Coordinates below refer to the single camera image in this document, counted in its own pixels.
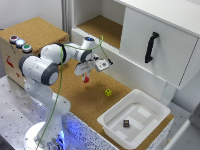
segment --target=brown box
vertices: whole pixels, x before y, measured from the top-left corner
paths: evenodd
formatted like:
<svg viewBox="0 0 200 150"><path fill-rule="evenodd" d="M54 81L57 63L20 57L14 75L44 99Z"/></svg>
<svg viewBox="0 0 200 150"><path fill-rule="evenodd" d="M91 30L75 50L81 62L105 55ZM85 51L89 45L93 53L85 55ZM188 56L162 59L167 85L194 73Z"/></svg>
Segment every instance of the brown box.
<svg viewBox="0 0 200 150"><path fill-rule="evenodd" d="M7 75L24 86L24 77L18 68L20 58L25 55L21 49L9 43L10 36L17 35L25 40L26 44L32 46L32 54L38 56L41 49L52 43L67 43L69 35L53 26L40 17L36 17L25 22L0 31L0 51Z"/></svg>

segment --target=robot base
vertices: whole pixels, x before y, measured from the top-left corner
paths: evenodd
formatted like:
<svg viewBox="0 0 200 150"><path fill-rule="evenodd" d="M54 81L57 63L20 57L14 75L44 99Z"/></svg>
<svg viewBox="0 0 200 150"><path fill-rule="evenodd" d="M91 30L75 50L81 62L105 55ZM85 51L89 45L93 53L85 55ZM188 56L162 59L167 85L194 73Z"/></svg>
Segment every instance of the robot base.
<svg viewBox="0 0 200 150"><path fill-rule="evenodd" d="M35 142L34 138L36 137L40 129L43 127L44 123L45 122L40 122L38 124L35 124L26 132L25 137L24 137L24 150L36 150L37 143ZM69 142L67 141L69 140L65 140L66 148L69 145ZM49 150L49 148L38 147L37 150Z"/></svg>

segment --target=open cabinet compartment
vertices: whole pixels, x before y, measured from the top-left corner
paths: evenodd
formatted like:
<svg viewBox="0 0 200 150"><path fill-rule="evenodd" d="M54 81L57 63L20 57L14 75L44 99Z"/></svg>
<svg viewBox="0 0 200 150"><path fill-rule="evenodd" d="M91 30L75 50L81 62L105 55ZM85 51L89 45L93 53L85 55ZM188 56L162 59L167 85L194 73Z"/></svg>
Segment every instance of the open cabinet compartment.
<svg viewBox="0 0 200 150"><path fill-rule="evenodd" d="M125 6L114 0L73 0L72 28L120 48Z"/></svg>

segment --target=yellow object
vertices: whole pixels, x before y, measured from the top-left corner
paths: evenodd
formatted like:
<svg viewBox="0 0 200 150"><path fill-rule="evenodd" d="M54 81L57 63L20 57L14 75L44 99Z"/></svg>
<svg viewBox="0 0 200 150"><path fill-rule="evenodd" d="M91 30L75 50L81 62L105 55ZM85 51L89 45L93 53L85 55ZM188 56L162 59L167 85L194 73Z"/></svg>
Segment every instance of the yellow object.
<svg viewBox="0 0 200 150"><path fill-rule="evenodd" d="M105 90L106 96L112 95L112 91L110 89Z"/></svg>

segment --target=black handle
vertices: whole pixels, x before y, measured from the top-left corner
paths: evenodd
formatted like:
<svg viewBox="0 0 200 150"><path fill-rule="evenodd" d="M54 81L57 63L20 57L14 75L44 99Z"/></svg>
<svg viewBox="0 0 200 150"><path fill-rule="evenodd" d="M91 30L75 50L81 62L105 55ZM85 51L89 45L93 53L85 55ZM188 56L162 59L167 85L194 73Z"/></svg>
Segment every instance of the black handle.
<svg viewBox="0 0 200 150"><path fill-rule="evenodd" d="M159 37L159 34L156 33L156 32L153 32L151 38L149 39L147 52L146 52L146 56L145 56L145 63L146 64L153 60L153 57L151 56L151 52L152 52L152 49L153 49L154 39L156 39L157 37Z"/></svg>

